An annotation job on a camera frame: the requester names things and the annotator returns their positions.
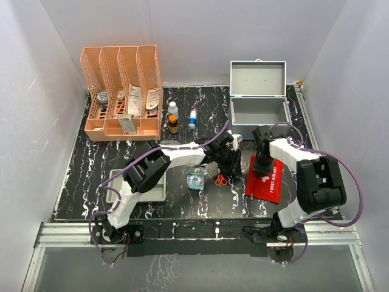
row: small white bottle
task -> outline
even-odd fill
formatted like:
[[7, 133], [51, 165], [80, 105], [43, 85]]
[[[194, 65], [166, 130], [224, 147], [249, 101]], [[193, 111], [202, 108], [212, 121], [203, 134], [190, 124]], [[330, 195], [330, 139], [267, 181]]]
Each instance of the small white bottle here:
[[196, 124], [197, 124], [197, 111], [194, 109], [193, 111], [190, 111], [189, 124], [188, 124], [189, 129], [194, 130], [196, 128]]
[[176, 120], [178, 120], [178, 107], [175, 102], [169, 103], [169, 115], [176, 117]]

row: box lid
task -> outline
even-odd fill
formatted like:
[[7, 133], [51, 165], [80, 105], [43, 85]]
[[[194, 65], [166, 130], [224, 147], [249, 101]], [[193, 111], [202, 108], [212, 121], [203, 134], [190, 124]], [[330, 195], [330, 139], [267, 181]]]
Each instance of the box lid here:
[[231, 96], [286, 96], [285, 61], [231, 61]]

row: mesh organizer compartment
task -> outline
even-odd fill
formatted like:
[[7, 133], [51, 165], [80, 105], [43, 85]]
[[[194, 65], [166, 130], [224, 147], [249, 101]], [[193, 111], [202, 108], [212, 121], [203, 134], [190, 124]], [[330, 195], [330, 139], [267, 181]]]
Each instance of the mesh organizer compartment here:
[[[91, 93], [92, 104], [85, 125], [85, 132], [92, 141], [160, 140], [162, 122], [163, 87], [159, 72], [156, 46], [85, 47], [81, 65]], [[114, 118], [127, 113], [131, 86], [140, 87], [142, 110], [136, 134], [126, 134]], [[145, 109], [148, 91], [158, 88], [157, 117], [147, 117]], [[117, 100], [124, 90], [125, 99]], [[97, 100], [100, 91], [108, 93], [108, 107], [103, 110]]]

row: glass panel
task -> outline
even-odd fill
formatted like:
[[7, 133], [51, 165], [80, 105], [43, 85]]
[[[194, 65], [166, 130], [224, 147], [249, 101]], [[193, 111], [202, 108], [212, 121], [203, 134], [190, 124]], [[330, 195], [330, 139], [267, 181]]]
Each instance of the glass panel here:
[[[295, 255], [301, 250], [295, 247]], [[348, 246], [309, 246], [285, 268], [256, 259], [262, 258], [119, 257], [111, 269], [93, 248], [46, 248], [35, 291], [362, 291]]]

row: bottle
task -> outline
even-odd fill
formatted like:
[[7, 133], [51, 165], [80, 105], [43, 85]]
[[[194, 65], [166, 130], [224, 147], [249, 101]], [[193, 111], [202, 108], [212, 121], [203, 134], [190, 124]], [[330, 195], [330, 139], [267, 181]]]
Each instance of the bottle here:
[[176, 120], [178, 120], [178, 107], [176, 106], [175, 102], [169, 103], [169, 115], [176, 117]]
[[178, 132], [178, 122], [175, 116], [170, 116], [168, 121], [169, 132], [170, 134], [177, 134]]
[[196, 128], [196, 123], [197, 123], [197, 111], [194, 109], [193, 111], [190, 112], [188, 127], [193, 130]]

